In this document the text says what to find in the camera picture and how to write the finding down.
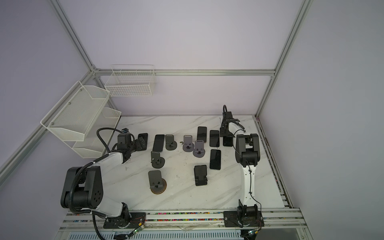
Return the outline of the black round stand left middle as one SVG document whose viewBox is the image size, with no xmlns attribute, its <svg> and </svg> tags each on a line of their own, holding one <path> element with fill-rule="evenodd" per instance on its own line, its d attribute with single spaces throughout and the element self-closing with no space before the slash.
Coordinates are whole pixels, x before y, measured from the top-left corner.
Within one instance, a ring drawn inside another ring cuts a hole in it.
<svg viewBox="0 0 384 240">
<path fill-rule="evenodd" d="M 161 169 L 165 165 L 165 159 L 159 152 L 151 152 L 151 164 L 155 169 Z"/>
</svg>

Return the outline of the black folding stand front right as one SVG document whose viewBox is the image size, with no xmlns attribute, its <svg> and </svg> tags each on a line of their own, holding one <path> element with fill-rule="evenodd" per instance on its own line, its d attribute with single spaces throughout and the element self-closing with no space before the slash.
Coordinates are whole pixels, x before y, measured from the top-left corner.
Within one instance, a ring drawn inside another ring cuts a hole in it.
<svg viewBox="0 0 384 240">
<path fill-rule="evenodd" d="M 195 185 L 197 187 L 206 186 L 208 184 L 207 166 L 206 165 L 195 166 L 194 176 L 195 176 Z"/>
</svg>

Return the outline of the black phone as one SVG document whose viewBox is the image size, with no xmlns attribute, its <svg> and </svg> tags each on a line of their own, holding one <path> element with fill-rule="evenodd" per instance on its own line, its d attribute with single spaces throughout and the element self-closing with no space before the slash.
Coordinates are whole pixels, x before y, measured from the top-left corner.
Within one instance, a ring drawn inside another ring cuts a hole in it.
<svg viewBox="0 0 384 240">
<path fill-rule="evenodd" d="M 233 146 L 233 137 L 223 137 L 223 146 L 232 147 Z"/>
<path fill-rule="evenodd" d="M 141 133 L 138 135 L 138 151 L 145 151 L 148 145 L 148 133 Z"/>
<path fill-rule="evenodd" d="M 220 170 L 221 169 L 221 150 L 211 150 L 210 153 L 210 169 Z"/>
<path fill-rule="evenodd" d="M 197 141 L 203 141 L 204 143 L 207 142 L 207 130 L 207 127 L 198 127 Z"/>
<path fill-rule="evenodd" d="M 153 152 L 161 153 L 165 145 L 165 135 L 155 135 Z"/>
<path fill-rule="evenodd" d="M 210 147 L 218 148 L 220 146 L 220 131 L 210 130 Z"/>
</svg>

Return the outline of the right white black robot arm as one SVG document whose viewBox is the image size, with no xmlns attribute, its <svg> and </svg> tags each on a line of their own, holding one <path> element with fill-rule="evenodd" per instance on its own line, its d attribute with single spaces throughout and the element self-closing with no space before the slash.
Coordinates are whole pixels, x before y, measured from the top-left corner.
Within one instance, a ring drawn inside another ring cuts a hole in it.
<svg viewBox="0 0 384 240">
<path fill-rule="evenodd" d="M 237 207 L 235 222 L 242 228 L 260 221 L 259 208 L 262 204 L 256 200 L 254 194 L 256 169 L 261 159 L 259 135 L 248 133 L 240 120 L 233 117 L 227 106 L 223 106 L 220 137 L 224 141 L 232 141 L 235 160 L 242 168 L 243 193 Z"/>
</svg>

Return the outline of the aluminium frame back bar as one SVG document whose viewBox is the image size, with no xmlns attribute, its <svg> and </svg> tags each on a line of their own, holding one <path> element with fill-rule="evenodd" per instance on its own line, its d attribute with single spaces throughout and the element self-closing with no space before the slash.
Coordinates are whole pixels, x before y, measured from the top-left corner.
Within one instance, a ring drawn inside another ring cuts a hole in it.
<svg viewBox="0 0 384 240">
<path fill-rule="evenodd" d="M 269 76 L 275 75 L 275 70 L 266 69 L 138 69 L 138 70 L 109 70 L 98 69 L 94 73 L 98 76 L 109 76 L 113 73 L 149 73 L 156 76 Z"/>
</svg>

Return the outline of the upper white mesh shelf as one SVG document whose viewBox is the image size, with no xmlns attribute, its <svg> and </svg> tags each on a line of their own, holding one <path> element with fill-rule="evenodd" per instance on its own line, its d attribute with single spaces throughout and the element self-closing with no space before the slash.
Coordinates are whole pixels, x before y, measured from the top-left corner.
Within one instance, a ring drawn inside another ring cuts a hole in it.
<svg viewBox="0 0 384 240">
<path fill-rule="evenodd" d="M 63 142 L 83 142 L 110 95 L 103 88 L 76 82 L 40 123 Z"/>
</svg>

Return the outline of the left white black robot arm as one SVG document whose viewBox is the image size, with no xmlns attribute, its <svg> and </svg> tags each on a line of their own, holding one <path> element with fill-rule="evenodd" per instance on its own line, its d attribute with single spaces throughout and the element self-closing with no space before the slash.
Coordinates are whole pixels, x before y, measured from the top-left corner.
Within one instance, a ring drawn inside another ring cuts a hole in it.
<svg viewBox="0 0 384 240">
<path fill-rule="evenodd" d="M 132 153 L 147 149 L 147 134 L 136 139 L 130 133 L 120 132 L 118 142 L 109 148 L 98 135 L 107 152 L 100 158 L 82 167 L 72 167 L 67 171 L 61 195 L 62 208 L 73 214 L 93 214 L 104 219 L 130 221 L 127 204 L 118 202 L 104 194 L 103 176 L 113 168 L 127 162 Z"/>
</svg>

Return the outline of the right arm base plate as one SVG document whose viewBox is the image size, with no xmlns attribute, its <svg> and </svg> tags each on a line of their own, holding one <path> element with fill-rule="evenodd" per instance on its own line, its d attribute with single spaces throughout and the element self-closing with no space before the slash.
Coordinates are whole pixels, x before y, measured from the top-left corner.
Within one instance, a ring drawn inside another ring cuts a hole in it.
<svg viewBox="0 0 384 240">
<path fill-rule="evenodd" d="M 224 224 L 225 227 L 239 227 L 239 228 L 250 228 L 250 227 L 264 227 L 264 219 L 261 211 L 257 214 L 251 214 L 249 216 L 240 217 L 236 211 L 224 211 Z"/>
</svg>

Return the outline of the grey round stand back right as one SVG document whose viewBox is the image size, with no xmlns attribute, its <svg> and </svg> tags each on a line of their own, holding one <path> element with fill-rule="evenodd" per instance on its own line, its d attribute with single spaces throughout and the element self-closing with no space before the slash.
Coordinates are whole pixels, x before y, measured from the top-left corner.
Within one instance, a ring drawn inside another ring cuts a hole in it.
<svg viewBox="0 0 384 240">
<path fill-rule="evenodd" d="M 204 148 L 204 144 L 205 142 L 203 140 L 195 141 L 195 149 L 193 150 L 193 155 L 196 158 L 202 158 L 205 155 L 206 151 Z"/>
</svg>

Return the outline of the aluminium mounting rail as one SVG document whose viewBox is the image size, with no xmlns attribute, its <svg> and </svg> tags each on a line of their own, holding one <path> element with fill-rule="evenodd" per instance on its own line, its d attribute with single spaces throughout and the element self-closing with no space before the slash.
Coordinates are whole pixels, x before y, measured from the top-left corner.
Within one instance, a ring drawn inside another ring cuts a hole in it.
<svg viewBox="0 0 384 240">
<path fill-rule="evenodd" d="M 299 229 L 308 225 L 300 209 L 263 209 L 263 229 Z M 234 224 L 234 220 L 224 217 L 224 210 L 190 211 L 148 211 L 146 212 L 145 230 L 221 230 L 225 223 Z M 73 215 L 67 213 L 60 232 L 94 230 L 91 215 Z"/>
</svg>

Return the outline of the wooden base phone stand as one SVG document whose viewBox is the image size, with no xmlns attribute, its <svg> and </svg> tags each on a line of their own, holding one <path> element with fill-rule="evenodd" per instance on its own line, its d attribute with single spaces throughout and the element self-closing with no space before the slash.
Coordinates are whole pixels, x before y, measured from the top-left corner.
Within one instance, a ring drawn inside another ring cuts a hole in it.
<svg viewBox="0 0 384 240">
<path fill-rule="evenodd" d="M 167 182 L 162 178 L 162 173 L 160 170 L 149 171 L 148 172 L 150 190 L 153 194 L 159 195 L 162 194 L 167 188 Z"/>
</svg>

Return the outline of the grey stand back centre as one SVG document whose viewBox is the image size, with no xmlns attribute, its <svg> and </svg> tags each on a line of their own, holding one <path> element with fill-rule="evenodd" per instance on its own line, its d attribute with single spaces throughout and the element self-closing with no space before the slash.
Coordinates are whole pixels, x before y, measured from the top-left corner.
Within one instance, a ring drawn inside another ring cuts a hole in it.
<svg viewBox="0 0 384 240">
<path fill-rule="evenodd" d="M 195 145 L 193 142 L 193 136 L 192 135 L 184 135 L 183 136 L 183 151 L 190 153 L 193 152 L 195 149 Z"/>
</svg>

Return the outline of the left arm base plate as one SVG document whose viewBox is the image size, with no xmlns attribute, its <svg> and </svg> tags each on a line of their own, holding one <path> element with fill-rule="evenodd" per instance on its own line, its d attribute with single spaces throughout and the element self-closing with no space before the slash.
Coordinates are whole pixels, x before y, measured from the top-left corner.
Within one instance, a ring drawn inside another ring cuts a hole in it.
<svg viewBox="0 0 384 240">
<path fill-rule="evenodd" d="M 146 220 L 146 213 L 134 212 L 130 213 L 127 218 L 116 217 L 107 218 L 104 222 L 104 229 L 136 229 L 140 224 L 144 224 Z"/>
</svg>

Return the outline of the black stand back left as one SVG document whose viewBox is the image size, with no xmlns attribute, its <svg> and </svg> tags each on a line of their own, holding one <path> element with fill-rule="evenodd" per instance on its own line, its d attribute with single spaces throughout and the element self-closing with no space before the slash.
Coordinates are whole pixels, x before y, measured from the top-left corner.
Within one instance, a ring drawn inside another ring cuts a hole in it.
<svg viewBox="0 0 384 240">
<path fill-rule="evenodd" d="M 177 142 L 175 141 L 174 135 L 165 135 L 166 150 L 173 151 L 177 148 Z"/>
</svg>

